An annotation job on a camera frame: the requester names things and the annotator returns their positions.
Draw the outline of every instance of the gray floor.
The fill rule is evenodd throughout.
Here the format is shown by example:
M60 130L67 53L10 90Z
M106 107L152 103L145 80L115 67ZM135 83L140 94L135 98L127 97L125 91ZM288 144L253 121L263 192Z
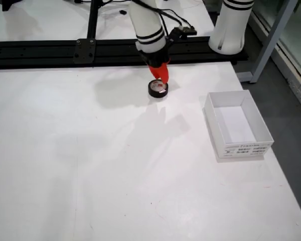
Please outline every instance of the gray floor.
M250 28L245 44L248 55L255 59L261 43ZM250 90L275 140L274 153L301 207L301 105L271 60L256 84L242 86Z

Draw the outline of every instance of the black tape roll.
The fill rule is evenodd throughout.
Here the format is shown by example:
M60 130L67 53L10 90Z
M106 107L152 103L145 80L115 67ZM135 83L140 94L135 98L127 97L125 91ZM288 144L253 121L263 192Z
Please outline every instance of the black tape roll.
M169 92L169 84L163 84L160 79L152 80L148 84L148 93L154 98L163 98Z

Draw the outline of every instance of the bracket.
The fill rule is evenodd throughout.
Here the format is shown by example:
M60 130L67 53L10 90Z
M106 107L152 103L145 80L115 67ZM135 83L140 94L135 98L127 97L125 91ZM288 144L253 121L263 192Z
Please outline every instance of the bracket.
M78 39L76 41L74 63L90 64L95 59L96 40L95 39Z

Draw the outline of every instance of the black stripe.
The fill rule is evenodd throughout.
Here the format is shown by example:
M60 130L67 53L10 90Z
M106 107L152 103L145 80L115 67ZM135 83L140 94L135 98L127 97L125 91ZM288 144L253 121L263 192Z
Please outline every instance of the black stripe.
M251 9L251 8L252 8L252 6L250 6L250 7L246 7L246 8L238 8L238 7L233 7L233 6L231 6L231 5L228 5L227 3L225 3L225 1L223 1L223 4L224 4L225 6L227 6L229 9L233 9L233 10L239 10L239 11L245 11L245 10L249 10L249 9Z
M154 33L154 34L151 34L151 35L148 35L148 36L143 36L143 37L136 35L136 37L137 37L138 39L141 39L141 40L143 40L143 39L150 39L150 38L153 38L153 37L155 37L156 35L160 34L162 31L163 31L163 27L161 27L161 29L158 30L158 31L157 31L156 33Z
M153 40L150 40L148 42L141 42L141 41L139 41L139 42L140 42L140 44L144 44L144 45L153 44L153 43L157 42L158 40L160 40L162 37L164 37L164 32L162 32L161 35L159 35L157 38L155 38Z
M238 1L235 1L235 0L227 0L228 2L232 3L232 4L238 4L238 5L250 5L252 3L254 3L254 0L253 1L250 1L250 2L238 2Z

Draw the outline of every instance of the white cylinder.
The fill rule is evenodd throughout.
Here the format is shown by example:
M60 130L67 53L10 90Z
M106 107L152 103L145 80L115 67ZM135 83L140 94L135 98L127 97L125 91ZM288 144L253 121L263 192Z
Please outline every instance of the white cylinder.
M224 0L211 34L209 46L217 53L232 55L242 51L244 34L254 0Z
M153 8L157 7L155 0L141 1ZM138 40L136 47L138 50L145 53L154 53L165 46L165 34L157 13L131 1L129 15L136 32Z

